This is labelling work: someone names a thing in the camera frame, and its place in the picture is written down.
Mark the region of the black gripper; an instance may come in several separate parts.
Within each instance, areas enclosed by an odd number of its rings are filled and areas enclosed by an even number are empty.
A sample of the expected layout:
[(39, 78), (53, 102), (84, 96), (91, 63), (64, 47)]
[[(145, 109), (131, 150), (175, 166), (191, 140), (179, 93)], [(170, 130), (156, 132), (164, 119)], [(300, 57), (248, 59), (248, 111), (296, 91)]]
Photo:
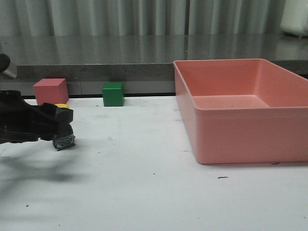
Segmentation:
[[(34, 117), (42, 112), (58, 122), (66, 124), (37, 123)], [(55, 104), (30, 105), (17, 90), (0, 92), (0, 143), (23, 143), (31, 141), (53, 141), (73, 134), (70, 123), (74, 111)]]

